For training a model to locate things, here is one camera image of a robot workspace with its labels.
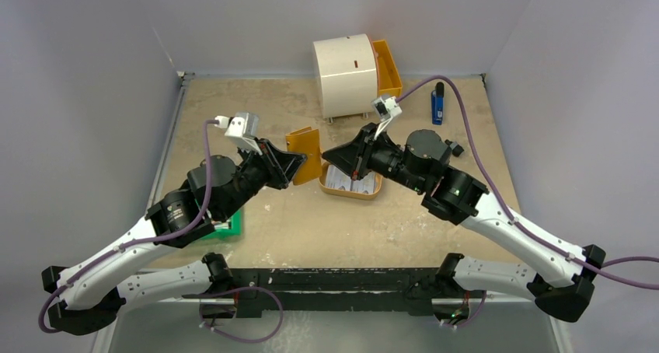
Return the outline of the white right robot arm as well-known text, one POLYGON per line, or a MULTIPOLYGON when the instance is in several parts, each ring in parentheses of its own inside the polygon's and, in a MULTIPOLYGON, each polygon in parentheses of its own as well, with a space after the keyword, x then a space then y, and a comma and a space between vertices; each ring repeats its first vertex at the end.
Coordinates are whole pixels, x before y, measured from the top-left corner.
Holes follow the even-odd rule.
POLYGON ((452 149, 435 131, 414 131, 397 145, 377 128, 366 124, 322 158, 354 180, 375 172, 413 190, 434 217, 476 232, 520 260, 507 264, 450 253, 435 276, 442 294, 499 292, 531 300, 564 322, 581 318, 605 259, 602 248, 568 243, 500 204, 484 183, 450 166, 452 149))

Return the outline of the orange leather card holder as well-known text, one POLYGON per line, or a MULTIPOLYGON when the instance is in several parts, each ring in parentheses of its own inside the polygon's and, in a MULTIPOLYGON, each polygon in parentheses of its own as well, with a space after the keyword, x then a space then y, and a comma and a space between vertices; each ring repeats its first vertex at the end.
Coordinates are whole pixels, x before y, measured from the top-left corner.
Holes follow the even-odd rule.
POLYGON ((294 185, 302 185, 322 175, 320 135, 317 128, 301 128, 284 137, 289 152, 304 154, 306 159, 293 178, 294 185))

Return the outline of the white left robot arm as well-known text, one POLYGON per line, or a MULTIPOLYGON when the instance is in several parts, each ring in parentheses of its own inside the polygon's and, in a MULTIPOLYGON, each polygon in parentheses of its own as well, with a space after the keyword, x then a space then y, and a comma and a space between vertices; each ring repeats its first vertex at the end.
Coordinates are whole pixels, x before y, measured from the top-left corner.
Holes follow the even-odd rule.
POLYGON ((182 186, 155 202, 120 238, 71 267, 42 271, 48 299, 38 316, 47 334, 91 334, 131 309, 177 296, 221 298, 232 288, 225 258, 207 253, 182 267, 144 273, 145 265, 213 233, 264 187, 287 188, 307 157, 265 138, 240 149, 240 163, 206 153, 182 186))

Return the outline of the orange oval tray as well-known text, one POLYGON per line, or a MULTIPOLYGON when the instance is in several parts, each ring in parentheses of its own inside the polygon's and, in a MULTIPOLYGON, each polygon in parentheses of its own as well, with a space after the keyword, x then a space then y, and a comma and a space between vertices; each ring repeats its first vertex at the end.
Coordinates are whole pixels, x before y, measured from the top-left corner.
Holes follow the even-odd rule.
POLYGON ((322 167, 319 188, 325 194, 371 201, 381 192, 383 177, 380 174, 370 172, 361 180, 352 180, 330 163, 323 163, 322 167))

